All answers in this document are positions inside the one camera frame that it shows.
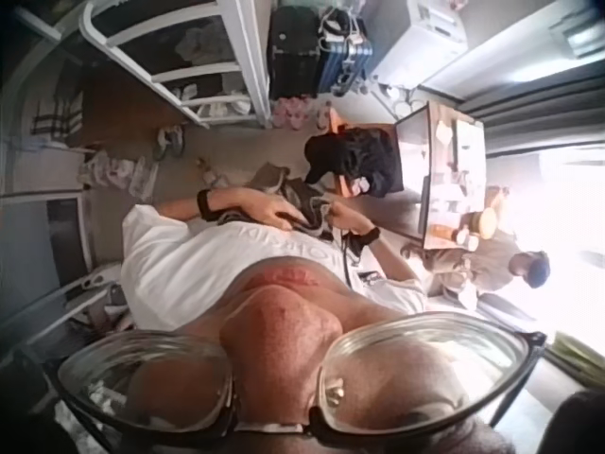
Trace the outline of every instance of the bed ladder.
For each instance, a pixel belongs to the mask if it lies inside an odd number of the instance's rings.
[[[257,15],[254,0],[216,0],[176,9],[121,30],[110,37],[104,36],[93,25],[92,20],[95,9],[104,6],[107,1],[89,0],[80,16],[79,28],[86,40],[110,59],[179,109],[197,125],[207,127],[218,123],[257,120],[263,127],[270,127],[268,74],[265,65],[265,51],[260,42],[258,24],[256,23]],[[189,66],[152,75],[119,48],[120,45],[150,32],[213,16],[221,17],[236,61]],[[165,82],[172,80],[230,72],[240,72],[242,74],[248,90],[247,95],[211,96],[180,100],[164,86]],[[203,117],[199,115],[208,104],[241,100],[249,100],[254,113],[221,117]]]

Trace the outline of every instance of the black suitcase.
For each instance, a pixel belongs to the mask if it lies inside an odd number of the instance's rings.
[[[320,18],[313,9],[280,7],[273,11],[268,47],[272,99],[317,95],[319,28]]]

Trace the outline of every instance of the black wristband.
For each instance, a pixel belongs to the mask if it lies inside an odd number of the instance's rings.
[[[349,248],[349,250],[351,250],[356,257],[361,257],[363,248],[372,244],[379,237],[380,229],[378,227],[374,227],[365,235],[355,235],[353,232],[349,232],[343,237],[343,241],[345,242],[346,247]]]
[[[368,246],[372,244],[375,240],[380,237],[380,229],[378,227],[374,227],[365,235],[358,235],[358,241],[362,246]]]
[[[202,189],[198,192],[198,209],[201,218],[209,222],[217,221],[223,211],[211,211],[208,206],[208,193],[211,189]]]

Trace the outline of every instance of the luggage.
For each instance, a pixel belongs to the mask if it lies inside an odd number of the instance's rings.
[[[363,22],[347,12],[333,9],[321,19],[318,93],[344,96],[372,56]]]
[[[280,7],[273,12],[268,47],[271,98],[317,95],[319,28],[313,9]]]

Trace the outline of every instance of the eyeglasses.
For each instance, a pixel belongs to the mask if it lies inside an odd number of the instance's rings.
[[[356,329],[328,349],[305,425],[239,420],[229,358],[193,337],[116,334],[45,370],[89,431],[93,418],[148,445],[209,447],[234,431],[299,433],[334,447],[408,445],[499,398],[495,426],[544,345],[542,333],[450,312]]]

